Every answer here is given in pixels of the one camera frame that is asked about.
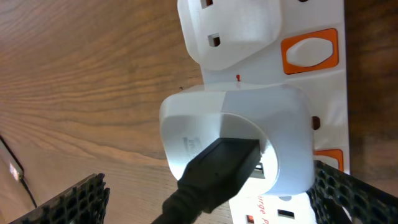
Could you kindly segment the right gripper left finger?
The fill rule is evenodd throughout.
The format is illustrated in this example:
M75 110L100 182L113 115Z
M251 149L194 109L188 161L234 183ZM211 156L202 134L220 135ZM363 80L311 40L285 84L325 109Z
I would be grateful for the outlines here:
M110 188L91 174L10 224L103 224Z

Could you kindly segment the Galaxy S25 Ultra smartphone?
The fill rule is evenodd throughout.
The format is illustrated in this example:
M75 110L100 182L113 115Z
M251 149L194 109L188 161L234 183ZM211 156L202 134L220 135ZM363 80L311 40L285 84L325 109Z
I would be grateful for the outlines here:
M13 176L14 180L23 186L34 208L37 208L37 203L34 199L34 196L32 195L25 181L24 168L12 152L11 148L7 145L3 137L1 137L1 160L7 165L8 171Z

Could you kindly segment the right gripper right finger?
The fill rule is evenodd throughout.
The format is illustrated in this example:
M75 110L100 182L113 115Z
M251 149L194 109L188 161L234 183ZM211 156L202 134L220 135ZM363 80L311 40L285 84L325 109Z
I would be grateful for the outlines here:
M317 223L397 224L397 197L322 162L315 161L315 182L307 190Z

